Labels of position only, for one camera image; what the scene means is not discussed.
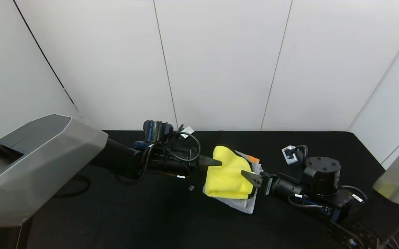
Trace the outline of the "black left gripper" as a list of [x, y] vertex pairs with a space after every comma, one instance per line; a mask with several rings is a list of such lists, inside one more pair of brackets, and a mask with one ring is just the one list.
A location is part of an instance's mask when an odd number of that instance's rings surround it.
[[221, 166], [222, 162], [200, 155], [198, 148], [174, 147], [168, 150], [168, 166], [171, 168], [190, 168], [196, 161], [199, 166]]

